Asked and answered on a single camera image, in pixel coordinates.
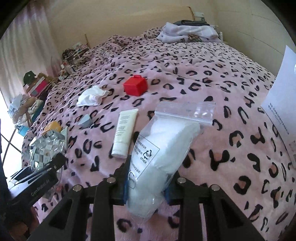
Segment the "clear bag of white cotton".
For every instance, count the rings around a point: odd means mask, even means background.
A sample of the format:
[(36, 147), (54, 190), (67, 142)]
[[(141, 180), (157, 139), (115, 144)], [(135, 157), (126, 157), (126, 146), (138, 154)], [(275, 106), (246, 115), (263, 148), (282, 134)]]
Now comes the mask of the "clear bag of white cotton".
[(140, 131), (130, 159), (127, 208), (150, 218), (164, 200), (164, 190), (192, 143), (213, 121), (215, 102), (160, 102)]

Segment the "silver foil bag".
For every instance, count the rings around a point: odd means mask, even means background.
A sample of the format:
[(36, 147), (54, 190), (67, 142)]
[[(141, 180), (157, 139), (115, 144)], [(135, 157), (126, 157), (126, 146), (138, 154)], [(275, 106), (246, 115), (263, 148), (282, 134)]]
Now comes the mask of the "silver foil bag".
[(51, 162), (53, 156), (64, 151), (65, 136), (50, 130), (39, 138), (33, 138), (29, 144), (30, 167), (33, 172), (42, 169)]

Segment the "yellow cardboard box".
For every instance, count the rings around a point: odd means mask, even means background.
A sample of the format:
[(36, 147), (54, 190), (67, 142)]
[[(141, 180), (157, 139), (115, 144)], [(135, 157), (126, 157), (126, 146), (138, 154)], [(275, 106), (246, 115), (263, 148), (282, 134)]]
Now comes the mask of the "yellow cardboard box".
[(56, 132), (60, 132), (62, 131), (62, 126), (56, 122), (56, 121), (52, 121), (51, 123), (47, 124), (42, 132), (42, 134), (46, 134), (48, 131), (56, 131)]

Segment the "light blue triangular sponge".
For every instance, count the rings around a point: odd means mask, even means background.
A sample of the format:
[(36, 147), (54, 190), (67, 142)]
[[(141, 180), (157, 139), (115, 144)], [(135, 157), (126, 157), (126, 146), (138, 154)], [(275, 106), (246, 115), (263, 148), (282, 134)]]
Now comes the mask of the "light blue triangular sponge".
[(84, 115), (78, 123), (79, 127), (81, 127), (82, 129), (88, 128), (92, 126), (92, 124), (93, 120), (89, 114)]

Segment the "pink white box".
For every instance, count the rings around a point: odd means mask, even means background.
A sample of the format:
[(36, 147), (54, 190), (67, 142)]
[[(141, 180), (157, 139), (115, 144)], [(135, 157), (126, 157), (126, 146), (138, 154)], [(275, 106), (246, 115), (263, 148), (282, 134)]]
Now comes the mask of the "pink white box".
[(49, 85), (45, 77), (41, 77), (29, 90), (29, 96), (37, 97)]

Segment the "dark green cap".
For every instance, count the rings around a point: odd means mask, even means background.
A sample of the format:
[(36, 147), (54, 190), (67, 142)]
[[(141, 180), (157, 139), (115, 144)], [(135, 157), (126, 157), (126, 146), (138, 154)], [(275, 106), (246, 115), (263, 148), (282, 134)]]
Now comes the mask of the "dark green cap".
[(24, 85), (30, 85), (35, 80), (36, 74), (33, 71), (28, 71), (23, 76)]

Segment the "white crumpled cloth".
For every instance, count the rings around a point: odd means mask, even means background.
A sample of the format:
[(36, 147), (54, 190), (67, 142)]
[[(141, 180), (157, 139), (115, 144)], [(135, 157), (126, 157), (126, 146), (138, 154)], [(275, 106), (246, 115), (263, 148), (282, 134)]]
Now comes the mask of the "white crumpled cloth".
[(109, 94), (110, 91), (103, 90), (98, 85), (95, 85), (82, 92), (82, 94), (78, 97), (76, 106), (99, 106), (102, 104), (103, 99)]

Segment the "white cosmetic tube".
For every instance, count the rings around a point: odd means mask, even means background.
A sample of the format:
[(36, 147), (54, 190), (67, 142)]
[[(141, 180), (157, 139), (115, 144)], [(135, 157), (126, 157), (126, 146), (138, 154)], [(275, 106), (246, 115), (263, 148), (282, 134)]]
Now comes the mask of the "white cosmetic tube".
[(113, 157), (127, 158), (137, 113), (137, 108), (120, 112), (111, 151)]

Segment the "pink leopard print blanket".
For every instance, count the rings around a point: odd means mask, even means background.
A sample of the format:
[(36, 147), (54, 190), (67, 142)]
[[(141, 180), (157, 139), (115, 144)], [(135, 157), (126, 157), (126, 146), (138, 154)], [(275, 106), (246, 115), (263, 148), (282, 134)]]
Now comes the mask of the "pink leopard print blanket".
[(165, 188), (174, 174), (218, 185), (260, 240), (279, 240), (295, 215), (295, 169), (262, 107), (275, 75), (224, 43), (163, 43), (161, 29), (112, 36), (85, 53), (85, 64), (56, 85), (25, 135), (23, 152), (52, 123), (67, 131), (58, 186), (34, 209), (45, 220), (77, 184), (88, 188), (125, 162), (128, 198), (114, 208), (116, 240), (177, 240), (179, 206)]

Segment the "white paper box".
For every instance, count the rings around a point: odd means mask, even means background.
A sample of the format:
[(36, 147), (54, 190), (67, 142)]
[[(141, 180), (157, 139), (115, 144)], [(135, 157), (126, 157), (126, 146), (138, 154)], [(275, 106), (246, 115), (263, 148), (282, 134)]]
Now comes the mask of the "white paper box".
[(295, 167), (296, 136), (295, 63), (295, 52), (287, 46), (274, 84), (261, 104), (264, 112), (278, 130), (293, 167)]

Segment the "cluttered bedside shelf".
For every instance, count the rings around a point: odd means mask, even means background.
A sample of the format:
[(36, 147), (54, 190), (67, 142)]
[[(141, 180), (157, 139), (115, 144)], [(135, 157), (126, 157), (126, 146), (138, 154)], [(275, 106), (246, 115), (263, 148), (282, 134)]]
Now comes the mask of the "cluttered bedside shelf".
[(80, 42), (66, 49), (62, 53), (61, 68), (65, 70), (68, 75), (73, 74), (80, 65), (83, 65), (85, 62), (83, 55), (89, 50), (88, 44), (82, 44)]

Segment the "pink white curtain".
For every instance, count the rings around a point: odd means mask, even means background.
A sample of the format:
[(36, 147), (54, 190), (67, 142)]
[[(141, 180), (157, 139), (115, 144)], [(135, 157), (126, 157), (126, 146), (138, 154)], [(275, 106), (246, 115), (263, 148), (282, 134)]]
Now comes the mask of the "pink white curtain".
[(1, 37), (1, 94), (6, 104), (25, 92), (27, 72), (57, 77), (60, 64), (43, 2), (30, 1)]

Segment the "red cube box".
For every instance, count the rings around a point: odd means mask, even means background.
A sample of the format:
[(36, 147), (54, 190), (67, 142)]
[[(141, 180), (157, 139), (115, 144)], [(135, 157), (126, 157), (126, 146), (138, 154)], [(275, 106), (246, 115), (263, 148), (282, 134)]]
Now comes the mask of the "red cube box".
[(141, 96), (148, 90), (147, 80), (141, 75), (133, 75), (123, 84), (126, 94), (132, 96)]

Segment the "white grey folded clothes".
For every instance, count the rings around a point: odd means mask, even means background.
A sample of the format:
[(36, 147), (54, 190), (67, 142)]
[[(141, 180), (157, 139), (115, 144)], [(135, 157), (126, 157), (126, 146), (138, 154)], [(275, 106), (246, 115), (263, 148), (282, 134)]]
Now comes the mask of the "white grey folded clothes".
[(176, 24), (167, 22), (157, 40), (162, 43), (221, 42), (219, 34), (211, 25), (193, 21), (178, 21)]

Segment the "white wall socket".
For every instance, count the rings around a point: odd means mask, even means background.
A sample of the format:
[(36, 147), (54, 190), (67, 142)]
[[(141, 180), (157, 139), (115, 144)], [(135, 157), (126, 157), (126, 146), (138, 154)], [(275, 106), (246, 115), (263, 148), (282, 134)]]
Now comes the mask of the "white wall socket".
[(202, 12), (194, 12), (194, 18), (195, 20), (198, 20), (198, 21), (205, 21), (205, 16), (204, 16), (204, 13)]

